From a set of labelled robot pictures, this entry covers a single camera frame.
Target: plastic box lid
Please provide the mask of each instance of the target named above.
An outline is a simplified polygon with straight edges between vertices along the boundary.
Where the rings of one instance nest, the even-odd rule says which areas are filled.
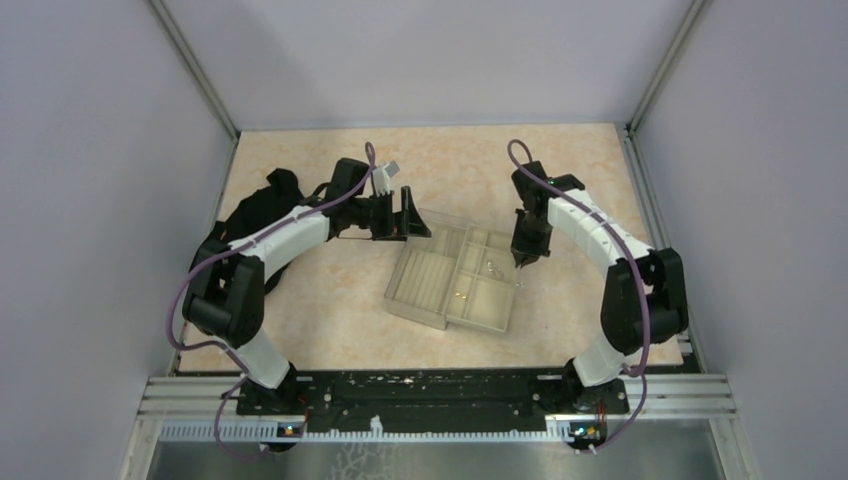
[[[518,283],[512,237],[451,215],[421,216],[432,236],[407,240],[386,289],[388,311],[441,330],[456,323],[505,332]]]

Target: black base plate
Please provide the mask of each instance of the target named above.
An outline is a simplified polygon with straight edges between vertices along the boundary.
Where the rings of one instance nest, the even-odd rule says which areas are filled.
[[[380,416],[385,432],[507,432],[545,429],[545,415],[575,412],[562,395],[562,369],[300,371],[296,401],[248,382],[239,415],[304,414],[309,431],[368,431]],[[628,411],[622,382],[603,393],[607,414]]]

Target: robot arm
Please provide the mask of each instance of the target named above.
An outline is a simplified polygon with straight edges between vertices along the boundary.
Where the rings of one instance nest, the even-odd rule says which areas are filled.
[[[566,364],[563,377],[575,406],[588,407],[581,398],[586,389],[613,381],[640,355],[643,345],[636,279],[604,224],[624,241],[636,259],[642,281],[653,287],[647,295],[650,343],[662,343],[688,327],[683,265],[674,250],[657,251],[627,233],[598,207],[574,176],[550,178],[537,161],[524,167],[589,209],[586,212],[553,195],[521,171],[512,175],[524,203],[524,208],[516,211],[518,218],[513,232],[511,249],[516,266],[524,267],[542,256],[549,256],[550,235],[556,229],[574,240],[606,278],[601,307],[603,333],[586,351]]]
[[[246,367],[251,381],[267,389],[279,388],[293,368],[262,329],[262,321],[265,294],[273,289],[289,262],[353,225],[370,229],[372,240],[430,236],[430,230],[415,210],[409,187],[401,189],[401,211],[392,212],[394,192],[391,177],[397,171],[394,162],[378,167],[371,177],[373,195],[368,198],[353,196],[339,205],[301,219],[297,219],[298,215],[340,198],[359,184],[368,173],[368,165],[347,158],[339,160],[332,180],[324,186],[324,198],[315,195],[303,198],[297,190],[294,174],[283,172],[289,179],[287,190],[296,190],[294,198],[299,199],[299,205],[292,207],[287,204],[288,208],[280,208],[281,217],[263,219],[267,225],[242,238],[226,241],[223,237],[210,236],[198,249],[192,267],[226,250],[250,246],[213,264],[191,281],[183,302],[183,317],[203,333],[222,340]],[[262,201],[253,202],[262,212],[271,209],[265,193],[259,191],[254,194],[262,197]],[[247,200],[239,205],[240,209],[252,204],[251,199]],[[237,211],[233,217],[244,216],[244,213],[244,210]],[[284,218],[296,221],[274,230],[274,226]],[[218,230],[226,232],[227,228]]]

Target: enclosure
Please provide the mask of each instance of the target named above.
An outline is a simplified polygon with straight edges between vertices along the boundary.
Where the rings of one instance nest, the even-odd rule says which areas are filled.
[[[5,4],[0,18],[3,478],[844,470],[844,2],[85,0]],[[508,289],[484,271],[501,271],[497,239],[521,206],[513,138],[685,265],[689,328],[653,346],[645,409],[597,456],[561,438],[588,416],[540,414],[539,392],[515,382],[561,376],[585,350],[603,276],[561,236],[550,258],[502,272]],[[316,415],[291,451],[231,459],[211,432],[238,370],[215,348],[177,355],[168,303],[214,221],[266,175],[291,169],[308,195],[339,158],[364,160],[366,141],[419,208],[484,232],[436,255],[459,276],[426,302],[455,322],[386,309],[404,242],[340,238],[266,297],[269,337],[328,394],[392,379],[432,392],[462,375],[509,401],[397,433],[388,412],[369,424],[374,411],[327,399],[338,418]],[[487,300],[459,303],[472,292]],[[479,328],[480,305],[500,305],[496,323]],[[182,341],[205,339],[177,321]],[[642,393],[623,385],[630,408],[611,431]],[[242,453],[306,421],[222,411]]]

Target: metal floor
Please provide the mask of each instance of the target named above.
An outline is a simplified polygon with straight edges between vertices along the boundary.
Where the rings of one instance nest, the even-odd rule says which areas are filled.
[[[253,453],[257,446],[233,448]],[[707,420],[658,420],[637,422],[596,457],[556,443],[313,443],[245,463],[215,443],[160,442],[148,478],[699,480],[723,478],[720,472]]]

